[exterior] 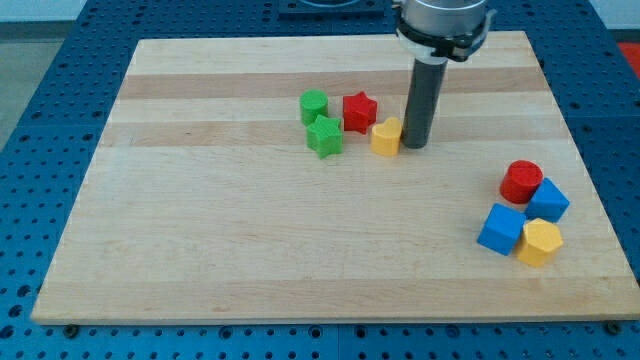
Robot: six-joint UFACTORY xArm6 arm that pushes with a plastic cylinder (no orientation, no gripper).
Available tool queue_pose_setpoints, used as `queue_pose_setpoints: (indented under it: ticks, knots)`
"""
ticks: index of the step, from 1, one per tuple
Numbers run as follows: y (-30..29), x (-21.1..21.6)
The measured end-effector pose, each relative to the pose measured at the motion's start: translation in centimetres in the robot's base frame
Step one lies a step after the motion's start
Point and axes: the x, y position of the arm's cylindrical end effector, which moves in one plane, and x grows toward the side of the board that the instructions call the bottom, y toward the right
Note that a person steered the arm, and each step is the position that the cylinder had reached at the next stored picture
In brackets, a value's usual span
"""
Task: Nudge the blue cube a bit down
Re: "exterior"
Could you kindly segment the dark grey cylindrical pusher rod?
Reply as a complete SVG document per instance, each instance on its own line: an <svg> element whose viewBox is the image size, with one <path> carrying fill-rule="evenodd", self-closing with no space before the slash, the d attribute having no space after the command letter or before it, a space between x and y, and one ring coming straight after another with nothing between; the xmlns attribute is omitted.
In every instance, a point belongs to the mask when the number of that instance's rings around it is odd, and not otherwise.
<svg viewBox="0 0 640 360"><path fill-rule="evenodd" d="M414 61L401 135L407 148L420 149L428 142L446 65Z"/></svg>

